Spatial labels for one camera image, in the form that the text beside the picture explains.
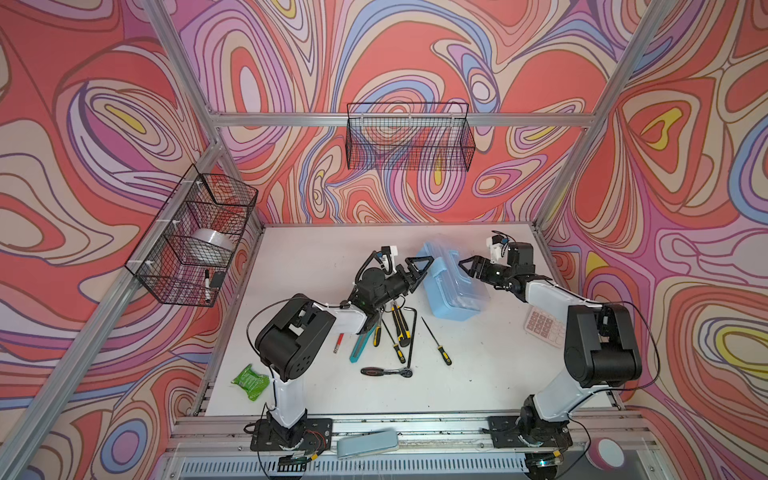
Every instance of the white table surface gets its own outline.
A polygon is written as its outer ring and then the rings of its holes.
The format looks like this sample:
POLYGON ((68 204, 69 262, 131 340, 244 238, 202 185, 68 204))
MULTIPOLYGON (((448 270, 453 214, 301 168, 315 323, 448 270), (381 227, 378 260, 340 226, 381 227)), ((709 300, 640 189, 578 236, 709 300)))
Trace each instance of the white table surface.
MULTIPOLYGON (((531 243, 536 272, 550 275, 526 224, 268 227, 205 415, 259 415, 265 400, 273 405, 271 388, 251 402, 244 390, 230 382, 249 363, 255 371, 269 375, 245 336, 248 321, 265 306, 295 293, 304 293, 321 303, 338 304, 352 290, 362 262, 382 245, 396 245, 399 255, 395 260, 403 263, 406 257, 416 256, 425 240, 440 234, 452 240, 462 258, 476 254, 487 257, 485 238, 491 236, 492 228, 517 241, 531 243)), ((372 339, 369 340, 357 363, 349 361, 357 336, 345 335, 339 353, 334 354, 338 333, 332 331, 303 375, 310 414, 519 409, 528 395, 543 389, 563 368, 562 350, 524 332, 523 322, 530 308, 527 303, 511 293, 486 287, 491 297, 487 309, 465 322, 432 316, 422 287, 408 295, 406 306, 416 308, 424 316, 453 360, 452 366, 444 364, 434 340, 419 321, 410 379, 399 375, 367 377, 360 373, 364 366, 401 367, 383 329, 381 345, 374 347, 372 339)), ((253 321, 252 339, 281 306, 267 310, 253 321)), ((406 312, 406 317, 410 321, 412 316, 406 312)), ((383 318, 395 335, 392 315, 385 313, 383 318)), ((408 349, 403 353, 407 358, 408 349)), ((584 404, 584 408, 610 406, 604 393, 584 404)))

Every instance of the green snack package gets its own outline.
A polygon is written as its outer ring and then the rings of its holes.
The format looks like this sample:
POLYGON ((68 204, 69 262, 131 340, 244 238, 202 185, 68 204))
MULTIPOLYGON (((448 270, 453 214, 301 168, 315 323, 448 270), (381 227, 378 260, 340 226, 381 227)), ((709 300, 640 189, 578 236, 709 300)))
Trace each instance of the green snack package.
POLYGON ((232 380, 232 383, 242 387, 248 394, 250 401, 255 402, 259 395, 261 395, 261 392, 270 385, 270 377, 254 372, 250 368, 251 365, 253 364, 249 363, 235 380, 232 380))

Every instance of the metal bar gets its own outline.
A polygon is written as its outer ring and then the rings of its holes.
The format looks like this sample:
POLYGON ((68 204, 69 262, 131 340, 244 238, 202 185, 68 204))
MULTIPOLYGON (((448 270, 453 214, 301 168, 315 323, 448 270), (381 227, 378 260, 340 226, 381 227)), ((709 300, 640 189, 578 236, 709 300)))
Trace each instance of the metal bar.
MULTIPOLYGON (((209 145, 197 163, 200 171, 209 171, 219 154, 219 144, 209 145)), ((193 168, 189 169, 158 214, 157 221, 153 222, 140 245, 134 250, 129 262, 141 261, 146 257, 149 249, 163 233, 166 226, 164 221, 170 220, 176 213, 196 176, 197 172, 193 168)), ((0 465, 3 465, 0 480, 21 478, 140 286, 131 272, 127 269, 121 270, 118 279, 104 295, 0 447, 0 465)))
MULTIPOLYGON (((180 79, 181 87, 185 90, 192 103, 192 109, 197 116, 197 120, 212 143, 222 144, 221 135, 210 117, 210 105, 200 88, 200 84, 197 82, 197 76, 194 74, 192 65, 181 43, 181 38, 179 38, 178 31, 176 31, 176 27, 170 19, 163 0, 145 0, 144 8, 152 28, 154 28, 157 34, 157 38, 160 39, 160 43, 168 55, 171 67, 180 79)), ((238 170, 229 149, 225 148, 223 153, 224 155, 221 158, 224 161, 221 162, 221 168, 230 177, 242 180, 240 170, 238 170)))
MULTIPOLYGON (((251 221, 253 221, 253 219, 255 219, 255 215, 252 215, 251 219, 251 221)), ((235 295, 234 301, 232 305, 227 309, 227 314, 221 322, 218 337, 216 338, 216 343, 214 344, 214 353, 211 355, 208 366, 206 367, 205 373, 203 374, 203 379, 200 381, 200 389, 197 392, 195 402, 193 404, 193 412, 195 416, 197 416, 197 414, 200 412, 200 407, 205 400, 205 392, 208 390, 208 383, 215 379, 218 375, 221 360, 224 358, 224 353, 227 350, 227 344, 229 343, 230 337, 232 336, 232 328, 234 328, 235 320, 237 319, 237 313, 240 311, 240 304, 243 302, 243 294, 245 293, 245 289, 248 286, 250 274, 253 272, 253 262, 256 261, 256 256, 259 254, 261 240, 264 237, 264 230, 257 226, 256 235, 256 243, 253 245, 248 261, 245 264, 243 278, 240 280, 240 285, 237 286, 237 293, 235 295)))
POLYGON ((519 222, 382 222, 382 223, 267 223, 266 227, 426 227, 429 225, 486 225, 489 227, 503 227, 504 225, 531 225, 529 221, 519 222))
POLYGON ((548 218, 552 211, 558 205, 558 199, 571 185, 573 176, 586 159, 592 144, 597 140, 603 124, 607 121, 611 109, 616 105, 619 95, 629 81, 634 72, 637 63, 643 57, 648 49, 650 41, 653 39, 664 17, 677 3, 677 0, 653 0, 645 11, 640 24, 637 26, 634 35, 629 41, 627 49, 624 51, 616 70, 605 85, 605 89, 598 100, 598 105, 594 109, 594 123, 576 140, 571 154, 568 155, 566 164, 560 169, 560 173, 555 178, 554 183, 547 192, 547 197, 541 204, 538 214, 534 220, 535 225, 541 225, 541 222, 548 218))
POLYGON ((138 288, 139 281, 122 269, 0 447, 1 480, 22 477, 138 288))
POLYGON ((637 456, 643 465, 648 480, 677 480, 674 474, 673 462, 670 461, 664 449, 637 449, 637 456))
POLYGON ((535 228, 531 228, 531 233, 533 234, 533 237, 536 239, 536 243, 538 244, 538 249, 541 251, 541 255, 544 256, 544 261, 547 263, 547 266, 549 267, 549 273, 552 274, 552 278, 558 285, 567 286, 568 284, 565 282, 565 279, 560 274, 560 270, 558 269, 557 262, 554 261, 554 257, 552 256, 551 250, 549 250, 549 245, 547 245, 547 242, 544 240, 544 236, 541 235, 541 232, 536 230, 535 228))
MULTIPOLYGON (((429 117, 451 117, 450 114, 429 114, 429 117)), ((392 117, 392 114, 366 113, 366 118, 392 117)), ((345 127, 343 113, 213 113, 211 121, 217 127, 345 127)), ((467 114, 471 127, 590 127, 593 114, 467 114)))
MULTIPOLYGON (((490 436, 480 432, 480 428, 488 426, 488 415, 517 414, 517 411, 509 411, 323 416, 330 416, 333 419, 332 448, 341 438, 387 428, 395 429, 399 433, 401 449, 416 453, 493 450, 490 436)), ((243 425, 254 422, 258 418, 258 416, 200 416, 179 419, 167 447, 169 451, 175 451, 179 456, 235 452, 238 446, 248 445, 250 441, 250 435, 243 433, 243 425)), ((596 436, 612 438, 626 449, 648 449, 655 443, 654 435, 640 412, 585 409, 579 412, 576 418, 584 423, 593 438, 596 436)), ((575 442, 586 440, 581 427, 574 427, 571 434, 575 442)), ((523 452, 551 449, 515 450, 523 452)))
POLYGON ((167 476, 157 480, 221 480, 223 478, 510 478, 510 475, 527 472, 525 454, 520 452, 462 452, 458 454, 425 453, 412 455, 399 448, 397 452, 366 455, 363 458, 339 459, 333 452, 305 465, 299 472, 284 472, 279 467, 278 452, 272 455, 208 455, 184 458, 173 462, 167 476))

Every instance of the black wire basket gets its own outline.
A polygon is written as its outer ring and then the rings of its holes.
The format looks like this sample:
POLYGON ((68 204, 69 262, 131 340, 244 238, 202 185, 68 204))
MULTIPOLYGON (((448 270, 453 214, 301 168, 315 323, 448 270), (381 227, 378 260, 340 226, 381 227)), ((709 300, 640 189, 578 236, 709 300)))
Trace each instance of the black wire basket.
POLYGON ((160 303, 213 306, 257 196, 255 188, 227 175, 198 174, 160 239, 131 272, 160 303))
POLYGON ((462 102, 356 102, 346 106, 350 170, 463 170, 475 137, 462 102))

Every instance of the psychedelic patterned wall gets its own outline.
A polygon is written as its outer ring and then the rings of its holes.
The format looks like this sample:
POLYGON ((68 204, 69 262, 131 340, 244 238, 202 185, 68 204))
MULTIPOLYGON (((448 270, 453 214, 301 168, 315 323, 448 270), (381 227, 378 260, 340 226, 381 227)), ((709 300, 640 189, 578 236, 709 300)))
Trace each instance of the psychedelic patterned wall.
POLYGON ((768 478, 766 78, 765 2, 680 2, 546 229, 572 289, 650 321, 624 399, 681 478, 768 478))
MULTIPOLYGON (((206 147, 140 3, 0 2, 0 441, 206 147)), ((247 240, 213 309, 136 295, 26 478, 146 476, 247 240)))
MULTIPOLYGON (((461 100, 475 112, 589 112, 644 11, 635 0, 195 0, 173 20, 215 111, 461 100)), ((345 132, 222 133, 263 192, 266 223, 532 220, 577 135, 479 127, 468 173, 404 174, 350 172, 345 132)))

